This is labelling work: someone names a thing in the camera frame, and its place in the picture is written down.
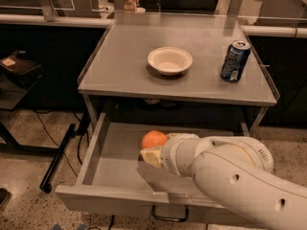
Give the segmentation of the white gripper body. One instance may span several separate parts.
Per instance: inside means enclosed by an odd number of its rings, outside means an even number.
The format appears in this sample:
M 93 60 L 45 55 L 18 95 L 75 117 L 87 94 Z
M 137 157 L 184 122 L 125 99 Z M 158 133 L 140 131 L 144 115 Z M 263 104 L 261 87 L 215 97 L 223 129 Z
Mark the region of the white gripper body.
M 180 177 L 190 175 L 191 163 L 198 155 L 197 146 L 202 139 L 191 133 L 184 133 L 185 139 L 168 139 L 162 146 L 161 162 L 169 172 Z

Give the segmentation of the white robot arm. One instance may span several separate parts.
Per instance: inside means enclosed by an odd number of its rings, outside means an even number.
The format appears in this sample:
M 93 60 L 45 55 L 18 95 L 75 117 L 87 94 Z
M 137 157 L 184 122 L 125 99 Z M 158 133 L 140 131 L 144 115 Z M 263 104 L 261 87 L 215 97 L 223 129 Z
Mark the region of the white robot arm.
M 270 151 L 254 138 L 152 130 L 140 153 L 146 163 L 190 177 L 205 196 L 267 230 L 307 230 L 307 188 L 273 175 Z

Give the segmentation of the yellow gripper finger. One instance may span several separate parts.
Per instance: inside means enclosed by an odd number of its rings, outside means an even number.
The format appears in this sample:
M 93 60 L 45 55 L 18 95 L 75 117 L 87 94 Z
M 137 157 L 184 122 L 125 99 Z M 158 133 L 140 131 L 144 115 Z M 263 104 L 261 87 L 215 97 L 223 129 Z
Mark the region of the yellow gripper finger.
M 152 165 L 155 168 L 162 169 L 163 165 L 161 162 L 161 146 L 156 146 L 148 149 L 142 149 L 140 151 L 140 154 L 143 158 L 143 160 Z
M 167 133 L 167 138 L 170 139 L 185 139 L 184 133 Z

